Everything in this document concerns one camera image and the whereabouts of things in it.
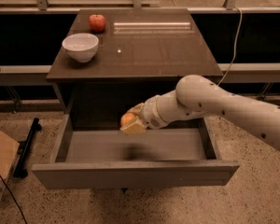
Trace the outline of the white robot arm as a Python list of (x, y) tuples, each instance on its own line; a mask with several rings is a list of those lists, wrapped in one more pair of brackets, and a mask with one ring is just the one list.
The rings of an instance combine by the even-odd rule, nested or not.
[(280, 106), (230, 93), (198, 75), (182, 77), (173, 91), (129, 109), (121, 118), (120, 130), (139, 134), (210, 114), (221, 116), (280, 151)]

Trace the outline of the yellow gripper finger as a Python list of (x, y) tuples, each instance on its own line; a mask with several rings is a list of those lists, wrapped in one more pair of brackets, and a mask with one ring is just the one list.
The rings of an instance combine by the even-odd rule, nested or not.
[(128, 113), (132, 113), (132, 114), (134, 114), (134, 115), (136, 115), (136, 116), (139, 116), (139, 115), (140, 115), (140, 112), (141, 112), (141, 110), (142, 110), (142, 108), (143, 108), (143, 106), (144, 106), (144, 104), (143, 104), (143, 103), (140, 103), (140, 104), (138, 104), (138, 105), (136, 105), (136, 106), (130, 108), (130, 109), (128, 110)]
[(120, 130), (125, 134), (140, 134), (147, 130), (146, 124), (140, 119), (132, 119), (126, 124), (124, 124)]

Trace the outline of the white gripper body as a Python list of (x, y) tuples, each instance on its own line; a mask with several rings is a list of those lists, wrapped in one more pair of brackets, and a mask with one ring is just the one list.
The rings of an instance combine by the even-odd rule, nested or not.
[(149, 98), (144, 102), (140, 110), (140, 119), (150, 129), (161, 129), (168, 125), (158, 112), (157, 102), (159, 98), (159, 95)]

